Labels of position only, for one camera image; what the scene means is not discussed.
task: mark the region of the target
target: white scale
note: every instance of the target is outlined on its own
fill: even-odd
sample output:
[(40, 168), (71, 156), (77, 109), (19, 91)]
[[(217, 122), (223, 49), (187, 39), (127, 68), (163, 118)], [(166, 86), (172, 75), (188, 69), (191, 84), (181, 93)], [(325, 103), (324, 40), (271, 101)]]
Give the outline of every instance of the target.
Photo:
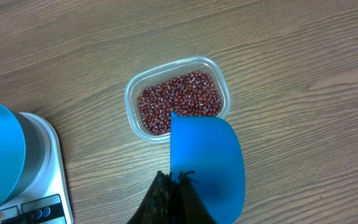
[(58, 136), (48, 121), (38, 115), (21, 113), (37, 129), (45, 146), (41, 169), (33, 182), (17, 197), (0, 207), (2, 223), (19, 215), (32, 216), (32, 223), (72, 224), (73, 214), (63, 168)]

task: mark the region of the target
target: scale button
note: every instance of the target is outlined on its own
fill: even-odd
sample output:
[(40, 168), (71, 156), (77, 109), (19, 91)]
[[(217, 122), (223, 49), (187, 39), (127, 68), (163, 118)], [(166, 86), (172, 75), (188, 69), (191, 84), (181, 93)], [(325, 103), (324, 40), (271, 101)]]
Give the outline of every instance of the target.
[(38, 210), (35, 212), (34, 218), (37, 220), (37, 219), (41, 218), (41, 216), (42, 216), (42, 211), (38, 209)]
[(46, 207), (44, 208), (44, 217), (47, 217), (50, 214), (50, 208)]

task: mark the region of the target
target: wooden table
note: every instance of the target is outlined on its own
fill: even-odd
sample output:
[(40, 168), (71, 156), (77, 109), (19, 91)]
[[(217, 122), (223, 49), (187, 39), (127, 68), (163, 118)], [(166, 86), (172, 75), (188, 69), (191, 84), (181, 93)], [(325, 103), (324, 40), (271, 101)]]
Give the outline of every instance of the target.
[(222, 68), (247, 178), (238, 223), (358, 223), (358, 1), (0, 0), (0, 102), (46, 118), (76, 223), (125, 223), (169, 143), (139, 139), (136, 73)]

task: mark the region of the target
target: clear plastic container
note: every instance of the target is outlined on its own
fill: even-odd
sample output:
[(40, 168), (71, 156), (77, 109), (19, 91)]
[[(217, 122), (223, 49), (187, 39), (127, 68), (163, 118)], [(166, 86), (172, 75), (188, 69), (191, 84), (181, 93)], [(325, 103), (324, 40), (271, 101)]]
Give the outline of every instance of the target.
[(170, 140), (170, 133), (156, 136), (150, 134), (143, 127), (137, 102), (142, 90), (160, 82), (165, 82), (172, 77), (196, 70), (209, 73), (223, 104), (222, 110), (217, 117), (224, 119), (227, 116), (231, 107), (231, 97), (222, 70), (213, 60), (204, 56), (184, 58), (141, 72), (129, 81), (125, 89), (125, 108), (132, 129), (141, 139), (152, 143), (163, 143)]

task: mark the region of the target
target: red beans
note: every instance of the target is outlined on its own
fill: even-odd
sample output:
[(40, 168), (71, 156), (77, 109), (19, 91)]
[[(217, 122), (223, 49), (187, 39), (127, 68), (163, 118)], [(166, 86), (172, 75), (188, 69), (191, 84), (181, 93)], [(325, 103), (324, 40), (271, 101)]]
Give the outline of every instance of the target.
[(180, 116), (217, 116), (222, 103), (206, 72), (193, 71), (147, 87), (137, 98), (142, 122), (150, 133), (171, 130), (171, 111)]

